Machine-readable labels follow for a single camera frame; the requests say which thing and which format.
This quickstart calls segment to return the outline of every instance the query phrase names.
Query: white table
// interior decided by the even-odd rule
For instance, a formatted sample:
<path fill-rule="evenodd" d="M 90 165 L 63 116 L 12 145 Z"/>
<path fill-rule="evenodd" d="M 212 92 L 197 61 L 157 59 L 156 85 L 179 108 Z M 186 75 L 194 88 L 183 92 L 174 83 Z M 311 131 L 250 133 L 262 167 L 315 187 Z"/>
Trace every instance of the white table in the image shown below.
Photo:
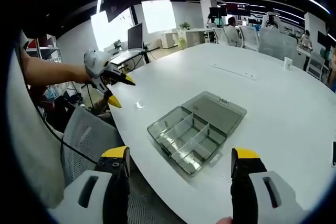
<path fill-rule="evenodd" d="M 213 63 L 252 74 L 255 80 L 211 67 Z M 216 223 L 232 215 L 227 178 L 234 146 L 255 150 L 266 168 L 295 190 L 303 209 L 312 209 L 325 192 L 336 171 L 331 168 L 336 95 L 302 70 L 285 70 L 283 65 L 251 50 L 202 44 L 131 72 L 136 86 L 111 87 L 122 108 L 110 109 L 136 165 L 187 223 Z M 187 179 L 155 149 L 146 128 L 202 91 L 242 106 L 247 114 L 214 167 Z"/>

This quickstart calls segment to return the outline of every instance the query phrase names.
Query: finger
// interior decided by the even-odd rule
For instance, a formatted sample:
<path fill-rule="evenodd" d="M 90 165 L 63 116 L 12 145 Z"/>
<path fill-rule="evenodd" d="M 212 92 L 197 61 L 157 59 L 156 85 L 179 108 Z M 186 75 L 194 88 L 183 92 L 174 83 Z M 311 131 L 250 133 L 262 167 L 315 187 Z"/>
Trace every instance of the finger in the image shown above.
<path fill-rule="evenodd" d="M 232 218 L 225 217 L 223 219 L 220 219 L 216 224 L 232 224 Z"/>

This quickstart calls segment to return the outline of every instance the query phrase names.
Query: white wall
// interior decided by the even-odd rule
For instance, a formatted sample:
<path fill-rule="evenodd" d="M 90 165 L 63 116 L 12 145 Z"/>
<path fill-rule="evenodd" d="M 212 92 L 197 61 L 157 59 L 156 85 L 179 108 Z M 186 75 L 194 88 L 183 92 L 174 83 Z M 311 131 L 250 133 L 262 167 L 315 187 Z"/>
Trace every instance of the white wall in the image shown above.
<path fill-rule="evenodd" d="M 327 31 L 326 31 L 326 27 L 325 27 L 326 23 L 323 20 L 316 17 L 315 15 L 313 15 L 311 13 L 306 13 L 304 24 L 305 24 L 304 28 L 306 30 L 309 30 L 310 40 L 311 40 L 311 43 L 313 45 L 313 51 L 319 53 L 321 48 L 325 49 L 325 47 L 317 42 L 318 31 L 320 31 L 324 35 L 327 35 Z"/>
<path fill-rule="evenodd" d="M 206 28 L 206 23 L 208 21 L 208 16 L 210 13 L 210 7 L 217 7 L 216 0 L 201 0 L 201 9 L 202 9 L 202 17 L 203 17 L 203 27 Z"/>
<path fill-rule="evenodd" d="M 190 2 L 172 2 L 176 27 L 187 22 L 191 28 L 203 28 L 201 4 Z"/>
<path fill-rule="evenodd" d="M 98 50 L 91 20 L 76 26 L 57 39 L 64 63 L 84 64 L 84 54 L 89 48 Z"/>
<path fill-rule="evenodd" d="M 157 40 L 161 39 L 161 33 L 160 32 L 151 33 L 151 34 L 148 33 L 145 16 L 143 14 L 142 5 L 141 4 L 135 5 L 134 10 L 138 18 L 138 23 L 142 23 L 143 42 L 145 43 L 154 42 L 152 45 L 149 46 L 150 49 L 160 47 L 161 45 L 157 43 Z"/>

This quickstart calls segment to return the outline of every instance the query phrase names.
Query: clear plastic organizer box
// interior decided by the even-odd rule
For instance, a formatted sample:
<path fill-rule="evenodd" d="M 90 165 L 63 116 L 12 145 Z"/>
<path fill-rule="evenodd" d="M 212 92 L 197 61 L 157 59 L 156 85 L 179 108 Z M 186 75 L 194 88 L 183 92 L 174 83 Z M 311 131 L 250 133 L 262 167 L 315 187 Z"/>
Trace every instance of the clear plastic organizer box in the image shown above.
<path fill-rule="evenodd" d="M 211 159 L 247 111 L 209 92 L 202 92 L 150 125 L 149 134 L 187 174 Z"/>

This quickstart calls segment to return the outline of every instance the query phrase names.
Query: window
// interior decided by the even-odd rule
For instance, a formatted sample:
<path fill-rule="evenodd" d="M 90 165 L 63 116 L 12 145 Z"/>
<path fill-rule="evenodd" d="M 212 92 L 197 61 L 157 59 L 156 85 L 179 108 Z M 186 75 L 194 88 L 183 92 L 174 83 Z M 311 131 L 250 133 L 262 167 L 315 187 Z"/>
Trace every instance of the window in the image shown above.
<path fill-rule="evenodd" d="M 168 0 L 142 2 L 148 33 L 176 28 L 172 3 Z"/>
<path fill-rule="evenodd" d="M 108 22 L 105 11 L 100 12 L 91 16 L 91 23 L 98 49 L 101 51 L 111 46 L 118 39 L 127 41 L 127 31 L 133 26 L 129 8 L 111 22 Z"/>

